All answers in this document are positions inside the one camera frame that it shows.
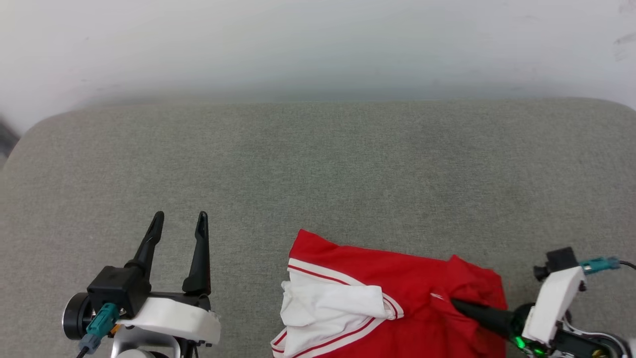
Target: red shirt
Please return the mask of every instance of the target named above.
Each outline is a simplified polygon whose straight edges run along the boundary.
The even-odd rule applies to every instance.
[[[452,297],[505,310],[501,278],[493,271],[457,256],[441,261],[338,246],[304,230],[289,258],[290,272],[343,285],[380,286],[395,313],[392,320],[370,317],[290,358],[505,358],[505,341],[450,303]],[[283,330],[272,341],[276,358],[283,357],[285,336]]]

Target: white fabric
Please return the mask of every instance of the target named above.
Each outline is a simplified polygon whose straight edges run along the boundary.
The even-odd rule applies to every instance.
[[[281,284],[284,293],[280,317],[287,326],[284,357],[354,331],[372,317],[395,318],[379,286],[326,283],[293,272],[289,279]]]

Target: red fabric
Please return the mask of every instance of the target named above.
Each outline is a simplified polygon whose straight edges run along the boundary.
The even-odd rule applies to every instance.
[[[289,257],[339,271],[365,285],[381,286],[404,310],[347,346],[320,355],[337,357],[504,358],[505,342],[462,316],[450,297],[506,309],[501,278],[464,262],[427,259],[338,246],[301,230]]]

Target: white wall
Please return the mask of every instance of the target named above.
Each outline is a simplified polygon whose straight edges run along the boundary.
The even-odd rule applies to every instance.
[[[0,0],[0,113],[586,96],[636,108],[636,0]]]

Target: white stripe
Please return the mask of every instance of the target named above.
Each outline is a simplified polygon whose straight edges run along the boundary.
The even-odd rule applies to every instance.
[[[389,316],[387,317],[387,320],[394,320],[396,319],[396,311],[393,309],[393,307],[389,304],[388,300],[386,298],[382,299],[382,304],[384,304],[384,310],[385,311],[389,311]]]
[[[296,266],[297,268],[301,268],[301,269],[305,269],[309,272],[313,272],[313,273],[317,273],[318,275],[322,275],[322,276],[327,276],[327,277],[331,277],[331,278],[336,278],[337,280],[340,280],[342,282],[346,282],[347,284],[351,285],[351,286],[365,286],[365,284],[363,284],[362,282],[356,280],[355,278],[346,275],[342,272],[338,272],[332,269],[328,269],[322,266],[318,266],[318,265],[314,265],[314,264],[310,264],[309,262],[305,262],[305,261],[300,261],[297,259],[292,259],[291,257],[289,258],[289,265],[292,266]],[[301,274],[305,274],[307,275],[307,273],[304,273],[302,271],[298,271],[298,270],[294,270],[294,272],[297,273],[301,273]],[[323,282],[331,282],[333,283],[333,281],[327,279],[327,278],[321,278],[321,277],[317,277],[314,276],[315,280],[320,280]],[[402,306],[399,305],[399,303],[393,299],[392,297],[390,297],[389,295],[383,293],[382,294],[384,298],[386,298],[389,302],[391,302],[397,312],[395,313],[396,318],[402,318],[404,317],[404,310],[402,309]]]
[[[324,278],[324,277],[318,277],[316,275],[312,275],[310,273],[306,273],[304,271],[299,271],[297,269],[293,269],[293,268],[287,268],[287,272],[289,272],[289,280],[292,282],[306,282],[307,280],[303,280],[304,278],[309,279],[309,281],[311,281],[311,283],[314,283],[316,281],[318,282],[322,282],[322,283],[330,283],[332,285],[342,285],[342,283],[340,282],[336,282],[334,280],[330,280],[329,278]]]
[[[351,344],[351,343],[363,338],[367,334],[371,333],[376,327],[378,327],[384,321],[385,320],[383,320],[383,319],[375,319],[368,326],[366,326],[362,331],[356,332],[355,334],[351,334],[348,337],[344,337],[341,340],[335,341],[335,342],[333,342],[330,345],[326,345],[324,347],[320,347],[320,348],[316,348],[316,349],[310,350],[309,352],[307,352],[305,354],[299,355],[297,358],[317,357],[318,355],[329,353],[329,352],[332,352],[332,351],[334,351],[334,350],[336,350],[338,348],[342,348],[345,345]]]
[[[330,337],[328,337],[328,338],[326,338],[326,339],[324,339],[324,340],[322,340],[322,341],[315,342],[313,345],[308,346],[308,347],[303,347],[302,349],[299,349],[299,350],[297,350],[297,351],[295,351],[295,352],[288,352],[288,354],[286,355],[286,357],[294,357],[296,354],[298,354],[298,353],[300,353],[300,352],[302,352],[302,351],[308,350],[308,349],[310,349],[310,348],[312,348],[312,347],[319,346],[319,345],[321,345],[321,344],[323,344],[323,343],[325,343],[325,342],[329,342],[329,341],[337,340],[339,337],[342,337],[342,336],[345,336],[346,334],[349,334],[349,333],[351,333],[351,332],[354,332],[356,329],[359,329],[360,327],[364,327],[364,325],[365,325],[365,324],[369,323],[369,321],[371,321],[371,320],[373,320],[373,319],[374,319],[373,317],[367,317],[364,321],[362,321],[362,323],[360,323],[360,324],[359,324],[356,328],[354,328],[354,329],[349,329],[348,331],[344,331],[344,332],[338,333],[338,334],[336,334],[336,335],[334,335],[334,336],[330,336]]]
[[[404,310],[402,309],[402,306],[399,305],[399,303],[394,300],[391,296],[387,295],[386,293],[382,293],[382,296],[388,301],[391,302],[393,304],[393,306],[395,306],[397,312],[395,312],[395,316],[397,319],[400,319],[402,317],[404,317]]]
[[[285,347],[285,341],[287,340],[287,336],[285,336],[285,338],[283,338],[282,340],[280,340],[280,342],[278,342],[278,344],[274,344],[274,342],[276,342],[277,340],[280,339],[280,337],[287,333],[287,328],[283,328],[283,330],[278,334],[278,336],[276,336],[276,338],[272,339],[272,342],[270,343],[272,348],[276,348],[278,350],[283,350],[283,348]]]
[[[296,259],[289,258],[289,264],[292,266],[296,266],[297,268],[305,269],[307,271],[311,271],[313,273],[317,273],[318,275],[332,277],[342,282],[346,282],[351,286],[365,286],[362,282],[356,280],[355,278],[345,275],[342,272],[337,272],[332,269],[324,268],[322,266],[310,264],[309,262],[304,262]]]

